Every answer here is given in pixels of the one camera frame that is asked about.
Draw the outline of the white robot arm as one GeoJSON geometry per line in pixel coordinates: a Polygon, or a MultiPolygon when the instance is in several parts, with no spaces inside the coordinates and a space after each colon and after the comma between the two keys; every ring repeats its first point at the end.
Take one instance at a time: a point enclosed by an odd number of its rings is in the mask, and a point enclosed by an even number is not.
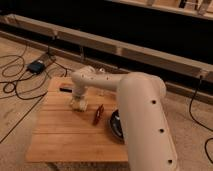
{"type": "Polygon", "coordinates": [[[131,171],[180,171],[175,145],[161,104],[164,81],[142,72],[99,74],[86,66],[71,75],[72,105],[84,109],[86,90],[116,93],[117,108],[131,171]]]}

